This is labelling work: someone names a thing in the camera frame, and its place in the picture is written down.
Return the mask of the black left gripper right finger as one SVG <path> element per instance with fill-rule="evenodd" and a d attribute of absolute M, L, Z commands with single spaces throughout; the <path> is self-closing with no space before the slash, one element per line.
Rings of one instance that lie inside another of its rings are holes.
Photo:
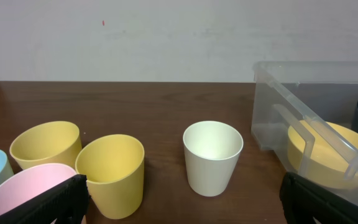
<path fill-rule="evenodd" d="M 358 206 L 308 179 L 286 172 L 280 201 L 288 224 L 358 223 Z"/>

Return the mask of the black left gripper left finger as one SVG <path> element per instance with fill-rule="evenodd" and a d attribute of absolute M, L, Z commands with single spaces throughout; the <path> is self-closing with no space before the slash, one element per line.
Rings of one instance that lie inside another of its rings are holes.
<path fill-rule="evenodd" d="M 82 224 L 90 194 L 85 175 L 77 174 L 0 215 L 0 224 Z"/>

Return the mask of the yellow small bowl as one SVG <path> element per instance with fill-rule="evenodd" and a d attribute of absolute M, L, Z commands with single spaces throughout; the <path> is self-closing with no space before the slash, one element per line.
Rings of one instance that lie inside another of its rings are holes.
<path fill-rule="evenodd" d="M 358 186 L 358 174 L 352 180 L 344 179 L 348 163 L 306 121 L 300 123 L 314 136 L 311 164 L 307 179 L 334 189 L 354 189 Z M 334 123 L 328 123 L 342 137 L 358 148 L 358 133 Z M 288 160 L 296 170 L 300 168 L 305 141 L 293 127 L 288 128 Z"/>

